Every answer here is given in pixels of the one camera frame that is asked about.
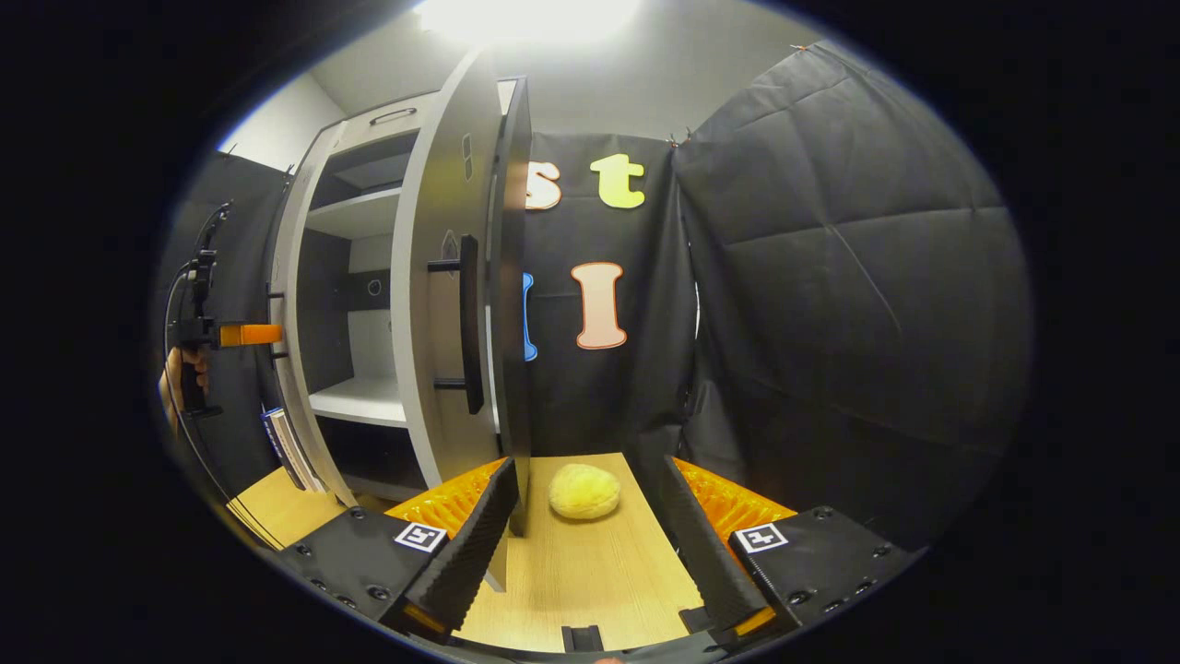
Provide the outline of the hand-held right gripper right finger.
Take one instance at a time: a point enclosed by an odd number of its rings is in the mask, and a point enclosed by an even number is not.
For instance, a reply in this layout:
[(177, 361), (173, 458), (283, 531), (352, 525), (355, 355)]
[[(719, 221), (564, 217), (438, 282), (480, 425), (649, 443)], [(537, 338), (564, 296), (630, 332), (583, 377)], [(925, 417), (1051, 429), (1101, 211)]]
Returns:
[(828, 505), (791, 509), (675, 456), (663, 461), (660, 500), (720, 646), (830, 622), (920, 558)]

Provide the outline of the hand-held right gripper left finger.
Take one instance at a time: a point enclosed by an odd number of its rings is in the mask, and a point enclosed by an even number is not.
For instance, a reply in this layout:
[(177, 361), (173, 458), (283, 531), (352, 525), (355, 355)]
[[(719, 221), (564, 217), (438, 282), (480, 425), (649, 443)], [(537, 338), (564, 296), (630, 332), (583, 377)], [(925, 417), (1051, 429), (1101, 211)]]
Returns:
[(463, 626), (518, 500), (505, 456), (391, 513), (343, 509), (277, 563), (371, 622), (442, 644)]

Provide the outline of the grey shoe cabinet door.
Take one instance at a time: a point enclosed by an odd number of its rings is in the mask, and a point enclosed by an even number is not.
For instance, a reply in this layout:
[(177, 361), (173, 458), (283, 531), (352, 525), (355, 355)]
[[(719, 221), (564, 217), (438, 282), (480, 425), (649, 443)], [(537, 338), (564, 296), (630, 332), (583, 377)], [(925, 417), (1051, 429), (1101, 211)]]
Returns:
[(299, 262), (302, 236), (306, 231), (307, 216), (312, 210), (313, 192), (346, 125), (346, 121), (336, 121), (319, 131), (286, 190), (284, 200), (277, 211), (277, 235), (273, 245), (268, 285), (268, 313), (270, 321), (283, 328), (283, 340), (273, 346), (271, 356), (291, 432), (299, 438), (313, 475), (324, 486), (328, 494), (336, 497), (339, 504), (350, 508), (358, 507), (358, 500), (343, 480), (341, 471), (337, 471), (336, 461), (322, 438), (312, 408), (312, 392), (308, 390), (306, 382), (299, 331)]
[(532, 441), (525, 370), (527, 81), (484, 50), (447, 77), (409, 152), (392, 244), (392, 340), (409, 442), (427, 486), (514, 464), (499, 534), (526, 530)]

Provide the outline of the grey double-door shoe cabinet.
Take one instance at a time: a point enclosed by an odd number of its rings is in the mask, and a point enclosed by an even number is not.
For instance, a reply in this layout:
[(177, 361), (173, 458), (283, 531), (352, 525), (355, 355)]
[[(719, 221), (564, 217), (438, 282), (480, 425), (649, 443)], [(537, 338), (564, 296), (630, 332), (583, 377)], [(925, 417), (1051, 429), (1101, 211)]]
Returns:
[(430, 489), (409, 442), (392, 340), (392, 244), (409, 152), (440, 90), (342, 119), (313, 192), (299, 262), (299, 331), (319, 429), (358, 494)]

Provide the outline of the blue book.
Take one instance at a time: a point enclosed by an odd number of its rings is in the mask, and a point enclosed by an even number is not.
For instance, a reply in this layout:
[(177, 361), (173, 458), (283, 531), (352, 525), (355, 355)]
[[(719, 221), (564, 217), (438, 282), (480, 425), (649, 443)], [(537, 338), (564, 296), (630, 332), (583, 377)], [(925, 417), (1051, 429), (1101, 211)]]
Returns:
[(296, 471), (294, 466), (291, 466), (291, 461), (283, 448), (281, 438), (278, 438), (277, 429), (275, 429), (275, 425), (271, 421), (271, 410), (263, 410), (260, 415), (260, 420), (263, 426), (263, 429), (266, 429), (266, 438), (268, 438), (268, 442), (271, 445), (274, 455), (277, 458), (278, 466), (282, 467), (283, 471), (286, 471), (287, 476), (291, 480), (291, 484), (294, 484), (295, 488), (299, 491), (303, 491), (306, 487), (304, 484), (302, 484), (302, 480), (299, 478), (299, 471)]

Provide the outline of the beige book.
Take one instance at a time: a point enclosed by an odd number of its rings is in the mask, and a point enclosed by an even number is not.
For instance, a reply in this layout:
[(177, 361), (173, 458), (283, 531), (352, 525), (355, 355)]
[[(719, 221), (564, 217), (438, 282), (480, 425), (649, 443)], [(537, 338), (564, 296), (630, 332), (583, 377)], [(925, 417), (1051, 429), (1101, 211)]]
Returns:
[(286, 410), (277, 410), (273, 413), (270, 420), (277, 429), (278, 441), (282, 442), (287, 459), (291, 464), (291, 469), (299, 475), (300, 484), (302, 484), (304, 491), (316, 492), (316, 494), (324, 494), (327, 489), (324, 484), (321, 484), (319, 478), (313, 472), (312, 464), (309, 464), (306, 454), (302, 451), (302, 446), (299, 443), (299, 438), (295, 436), (295, 430), (291, 429), (290, 420), (287, 416)]

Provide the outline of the black backdrop cloth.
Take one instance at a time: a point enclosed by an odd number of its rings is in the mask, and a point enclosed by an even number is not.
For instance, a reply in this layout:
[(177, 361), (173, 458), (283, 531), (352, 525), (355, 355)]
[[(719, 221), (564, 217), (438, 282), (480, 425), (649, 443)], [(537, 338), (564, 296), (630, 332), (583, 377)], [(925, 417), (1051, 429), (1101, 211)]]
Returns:
[[(1032, 353), (1020, 232), (956, 132), (843, 42), (796, 46), (684, 140), (543, 132), (525, 203), (527, 502), (548, 456), (624, 456), (657, 520), (678, 456), (922, 551), (1007, 451)], [(209, 313), (273, 323), (291, 176), (206, 160), (181, 245), (230, 230)], [(282, 471), (273, 346), (214, 351), (171, 451), (219, 502)]]

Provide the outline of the large ceiling light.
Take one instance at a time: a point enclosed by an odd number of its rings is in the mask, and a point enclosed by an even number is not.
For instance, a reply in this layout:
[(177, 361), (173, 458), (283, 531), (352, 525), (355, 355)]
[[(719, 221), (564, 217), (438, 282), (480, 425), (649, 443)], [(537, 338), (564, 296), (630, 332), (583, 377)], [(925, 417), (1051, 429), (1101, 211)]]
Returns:
[(597, 42), (632, 22), (643, 0), (422, 0), (425, 32), (450, 41)]

